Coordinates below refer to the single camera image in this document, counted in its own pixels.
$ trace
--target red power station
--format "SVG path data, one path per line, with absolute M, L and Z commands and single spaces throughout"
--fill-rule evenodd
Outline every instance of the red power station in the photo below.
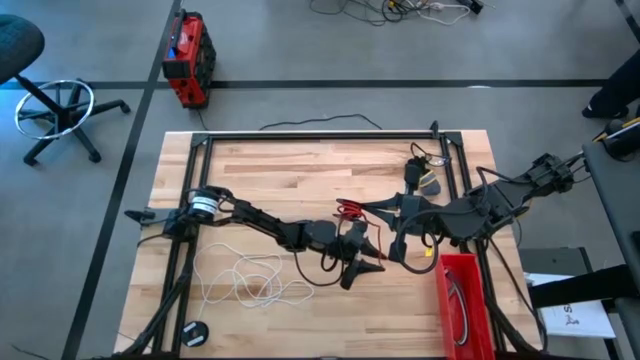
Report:
M 181 9 L 173 21 L 162 72 L 183 108 L 199 109 L 209 104 L 215 62 L 216 50 L 202 15 Z

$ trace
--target red plastic bin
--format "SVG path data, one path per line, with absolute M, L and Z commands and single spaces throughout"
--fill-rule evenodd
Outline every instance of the red plastic bin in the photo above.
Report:
M 456 339 L 461 339 L 464 331 L 462 313 L 464 310 L 456 295 L 449 296 L 452 282 L 446 276 L 447 271 L 453 275 L 466 302 L 469 331 L 468 339 L 462 346 L 456 344 Z M 441 255 L 436 266 L 436 282 L 447 359 L 494 360 L 476 256 L 473 254 Z

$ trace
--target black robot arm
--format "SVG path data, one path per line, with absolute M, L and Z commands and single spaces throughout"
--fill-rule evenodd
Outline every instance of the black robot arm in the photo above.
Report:
M 450 238 L 454 246 L 471 239 L 491 237 L 529 210 L 529 200 L 571 190 L 574 180 L 570 167 L 580 156 L 562 161 L 545 154 L 522 175 L 516 178 L 499 175 L 500 179 L 490 184 L 484 173 L 497 173 L 478 168 L 483 185 L 435 213 L 432 216 L 434 232 Z M 425 220 L 429 221 L 429 216 L 422 219 Z
M 285 223 L 264 211 L 257 209 L 250 202 L 238 199 L 227 200 L 234 205 L 233 212 L 228 218 L 217 220 L 204 225 L 222 226 L 228 223 L 243 224 L 271 236 L 278 245 L 286 251 L 298 253 L 309 249 L 322 254 L 321 266 L 324 267 L 324 259 L 334 259 L 334 264 L 338 261 L 346 264 L 346 269 L 342 267 L 339 277 L 340 286 L 349 290 L 356 276 L 359 274 L 384 271 L 382 266 L 369 264 L 357 255 L 378 257 L 379 249 L 376 249 L 365 236 L 367 223 L 353 220 L 353 225 L 344 235 L 339 233 L 339 227 L 331 221 L 297 221 Z
M 396 238 L 391 243 L 389 259 L 402 263 L 407 249 L 405 234 L 421 236 L 423 242 L 426 234 L 437 243 L 449 238 L 453 246 L 472 239 L 489 238 L 525 213 L 529 209 L 526 205 L 529 200 L 571 190 L 571 166 L 581 157 L 582 154 L 579 154 L 563 161 L 557 156 L 545 154 L 516 178 L 479 167 L 477 170 L 482 185 L 445 206 L 433 204 L 420 195 L 404 194 L 370 203 L 345 199 L 338 199 L 338 202 L 360 207 L 395 231 Z M 488 183 L 485 173 L 494 174 L 499 180 Z

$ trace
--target wire bundle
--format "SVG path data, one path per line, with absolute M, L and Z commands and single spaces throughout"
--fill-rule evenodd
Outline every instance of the wire bundle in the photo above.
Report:
M 229 251 L 233 252 L 234 254 L 238 255 L 240 258 L 238 259 L 238 261 L 236 261 L 236 263 L 233 265 L 231 269 L 226 269 L 222 271 L 220 274 L 216 275 L 216 277 L 213 278 L 213 280 L 209 284 L 209 288 L 205 291 L 204 280 L 202 278 L 202 275 L 198 271 L 197 260 L 198 260 L 198 257 L 202 254 L 202 252 L 213 247 L 224 247 Z M 278 259 L 278 264 L 277 266 L 274 267 L 269 263 L 260 261 L 265 259 Z M 245 262 L 265 268 L 271 271 L 271 274 L 269 276 L 262 275 L 262 274 L 243 275 L 242 273 L 240 273 L 240 271 L 238 271 L 238 268 L 241 264 Z M 313 294 L 315 293 L 313 287 L 311 287 L 309 284 L 307 284 L 302 280 L 293 280 L 287 283 L 286 285 L 283 285 L 282 280 L 280 280 L 280 276 L 279 276 L 280 271 L 282 271 L 282 258 L 280 257 L 280 255 L 277 255 L 277 254 L 247 256 L 225 243 L 213 243 L 203 247 L 202 249 L 198 250 L 198 252 L 193 258 L 193 272 L 196 274 L 198 281 L 200 281 L 201 292 L 202 292 L 202 305 L 200 306 L 200 311 L 198 312 L 198 320 L 200 320 L 200 318 L 202 317 L 202 312 L 206 304 L 217 304 L 221 301 L 226 300 L 232 294 L 235 294 L 238 302 L 240 302 L 242 306 L 247 308 L 267 307 L 273 304 L 274 302 L 282 302 L 289 305 L 298 305 L 313 296 Z M 233 284 L 231 286 L 231 289 L 229 290 L 229 292 L 227 292 L 225 295 L 223 295 L 219 299 L 210 300 L 209 294 L 211 293 L 213 286 L 216 285 L 219 279 L 225 274 L 232 275 Z M 260 291 L 258 291 L 257 294 L 253 294 L 250 290 L 249 281 L 253 279 L 259 279 L 264 281 L 264 283 L 260 287 Z M 303 284 L 306 287 L 308 287 L 309 295 L 305 296 L 303 299 L 299 301 L 289 301 L 289 300 L 282 299 L 282 295 L 287 290 L 287 288 L 292 284 L 296 284 L 296 283 Z M 252 298 L 251 301 L 242 300 L 242 297 L 240 296 L 240 293 L 239 293 L 239 288 L 242 288 L 242 287 L 244 287 L 245 292 L 249 294 L 249 296 Z
M 382 266 L 382 236 L 380 235 L 380 225 L 374 224 L 367 220 L 367 215 L 362 210 L 362 205 L 353 202 L 345 201 L 336 209 L 341 219 L 354 221 L 362 219 L 367 224 L 375 227 L 378 230 L 378 264 Z
M 384 26 L 387 22 L 399 23 L 406 20 L 410 15 L 416 14 L 417 16 L 429 20 L 435 21 L 442 25 L 454 25 L 458 20 L 466 17 L 471 12 L 469 7 L 457 4 L 443 4 L 439 2 L 429 2 L 429 0 L 418 0 L 415 3 L 411 0 L 383 0 L 381 5 L 376 6 L 371 3 L 370 0 L 337 0 L 337 9 L 334 11 L 322 11 L 318 10 L 314 3 L 317 0 L 309 1 L 309 9 L 311 11 L 322 15 L 339 15 L 345 14 L 358 21 L 366 22 L 372 26 Z M 349 5 L 357 6 L 363 9 L 363 16 L 355 15 L 347 11 Z M 463 11 L 461 15 L 456 17 L 452 21 L 443 21 L 438 18 L 429 16 L 431 10 L 443 11 L 446 9 L 460 9 Z M 378 18 L 369 17 L 370 13 L 376 14 Z

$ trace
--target gray concrete floor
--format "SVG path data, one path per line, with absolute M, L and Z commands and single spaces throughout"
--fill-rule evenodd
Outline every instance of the gray concrete floor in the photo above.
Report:
M 333 0 L 318 0 L 331 6 Z M 638 48 L 613 0 L 492 1 L 477 18 L 444 27 L 418 19 L 373 28 L 322 16 L 306 1 L 186 0 L 203 14 L 218 51 L 218 80 L 602 79 Z M 640 2 L 628 1 L 640 16 Z M 0 0 L 0 13 L 35 22 L 42 56 L 24 74 L 49 81 L 145 81 L 171 0 Z M 580 110 L 595 88 L 216 90 L 202 111 L 211 130 L 362 113 L 385 129 L 487 129 L 498 169 L 519 173 L 544 152 L 569 156 L 604 125 Z M 92 164 L 76 139 L 54 143 L 41 166 L 22 164 L 33 142 L 13 127 L 24 94 L 0 90 L 0 358 L 28 359 L 15 344 L 59 358 L 78 303 L 139 90 L 97 90 L 134 112 L 105 113 L 84 127 L 102 152 Z M 200 130 L 172 91 L 156 90 L 146 114 L 120 213 L 148 200 L 165 131 Z M 299 129 L 368 129 L 358 120 Z M 594 268 L 622 261 L 592 183 L 536 201 L 522 222 L 523 247 L 585 246 Z M 79 358 L 111 352 L 139 229 L 120 215 Z M 600 342 L 554 339 L 558 354 L 604 358 Z M 625 359 L 631 359 L 628 352 Z

